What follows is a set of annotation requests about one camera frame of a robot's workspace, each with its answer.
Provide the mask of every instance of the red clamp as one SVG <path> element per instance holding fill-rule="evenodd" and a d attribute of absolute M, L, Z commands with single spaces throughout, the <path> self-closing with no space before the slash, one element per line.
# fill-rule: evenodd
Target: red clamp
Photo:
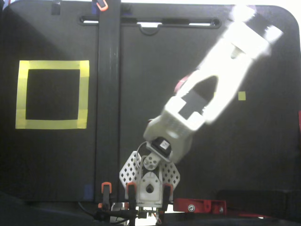
<path fill-rule="evenodd" d="M 99 10 L 102 12 L 106 11 L 109 8 L 109 6 L 105 0 L 97 0 L 96 5 L 99 8 Z"/>
<path fill-rule="evenodd" d="M 227 205 L 220 200 L 175 199 L 174 211 L 226 215 Z"/>

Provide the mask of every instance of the black backdrop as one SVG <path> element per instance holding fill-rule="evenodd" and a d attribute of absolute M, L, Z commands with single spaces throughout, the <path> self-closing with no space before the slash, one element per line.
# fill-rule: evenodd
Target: black backdrop
<path fill-rule="evenodd" d="M 217 17 L 222 25 L 219 29 L 161 27 L 147 36 L 138 26 L 121 24 L 120 83 L 114 85 L 120 93 L 113 93 L 120 97 L 119 125 L 113 128 L 118 139 L 111 140 L 118 149 L 96 143 L 96 136 L 107 137 L 96 133 L 96 125 L 109 127 L 112 119 L 96 124 L 100 98 L 111 97 L 97 96 L 97 83 L 106 82 L 97 79 L 98 26 L 79 24 L 80 16 L 91 14 L 91 3 L 61 2 L 61 13 L 55 16 L 47 1 L 20 1 L 5 9 L 0 37 L 0 190 L 31 201 L 99 200 L 99 183 L 109 174 L 113 191 L 123 200 L 119 169 L 143 141 L 147 120 L 160 113 L 177 81 L 199 64 L 224 31 L 230 9 L 132 4 L 131 13 L 122 15 L 138 21 Z M 257 11 L 284 35 L 271 57 L 255 63 L 248 73 L 240 88 L 246 101 L 233 100 L 213 125 L 195 135 L 191 151 L 177 165 L 181 182 L 175 198 L 212 199 L 222 189 L 301 186 L 298 25 L 282 8 L 258 6 Z M 90 61 L 87 129 L 15 129 L 19 60 Z M 117 167 L 102 167 L 108 159 Z"/>

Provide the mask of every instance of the cable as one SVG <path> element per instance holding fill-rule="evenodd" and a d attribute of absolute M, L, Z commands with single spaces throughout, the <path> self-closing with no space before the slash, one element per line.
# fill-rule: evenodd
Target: cable
<path fill-rule="evenodd" d="M 86 210 L 80 202 L 78 202 L 78 204 L 79 204 L 79 207 L 81 208 L 82 211 L 84 211 L 86 214 L 94 217 L 94 214 L 91 213 L 90 211 Z"/>
<path fill-rule="evenodd" d="M 121 220 L 121 221 L 116 221 L 114 223 L 111 223 L 111 225 L 121 224 L 121 223 L 126 222 L 126 221 L 128 221 L 128 219 L 124 219 L 124 220 Z"/>
<path fill-rule="evenodd" d="M 138 153 L 139 153 L 139 150 L 140 148 L 142 147 L 142 145 L 146 144 L 146 141 L 144 141 L 143 143 L 141 143 L 137 149 L 137 153 L 136 153 L 136 164 L 138 166 L 138 168 L 140 168 L 140 164 L 138 165 L 138 161 L 137 161 L 137 157 L 138 157 Z"/>

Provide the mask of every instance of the white cable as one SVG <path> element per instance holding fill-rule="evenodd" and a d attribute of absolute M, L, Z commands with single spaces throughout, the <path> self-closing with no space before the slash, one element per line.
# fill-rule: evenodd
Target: white cable
<path fill-rule="evenodd" d="M 137 157 L 138 157 L 138 154 L 139 154 L 139 149 L 140 149 L 144 144 L 146 144 L 146 141 L 142 142 L 142 143 L 139 145 L 138 149 L 137 149 L 137 153 L 136 153 L 136 164 L 137 164 L 138 168 L 140 168 L 140 164 L 138 165 Z"/>

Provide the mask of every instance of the perforated white bracket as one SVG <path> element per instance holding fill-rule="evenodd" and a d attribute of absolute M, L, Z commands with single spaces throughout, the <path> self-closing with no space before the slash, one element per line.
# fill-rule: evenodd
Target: perforated white bracket
<path fill-rule="evenodd" d="M 119 172 L 119 179 L 124 187 L 127 189 L 127 184 L 130 182 L 136 182 L 138 178 L 139 168 L 141 157 L 140 154 L 137 156 L 136 162 L 136 153 L 137 151 L 133 151 L 121 171 Z"/>
<path fill-rule="evenodd" d="M 127 184 L 130 182 L 136 182 L 139 178 L 139 168 L 142 164 L 141 156 L 138 154 L 137 162 L 136 162 L 136 153 L 137 151 L 133 151 L 124 166 L 122 167 L 121 171 L 119 172 L 119 179 L 124 187 L 127 189 Z M 171 184 L 173 186 L 173 191 L 177 187 L 178 183 L 180 182 L 180 173 L 176 168 L 173 162 L 165 162 L 161 160 L 160 166 L 162 169 L 162 184 Z"/>
<path fill-rule="evenodd" d="M 168 183 L 175 189 L 180 182 L 180 173 L 173 162 L 161 162 L 163 184 Z"/>

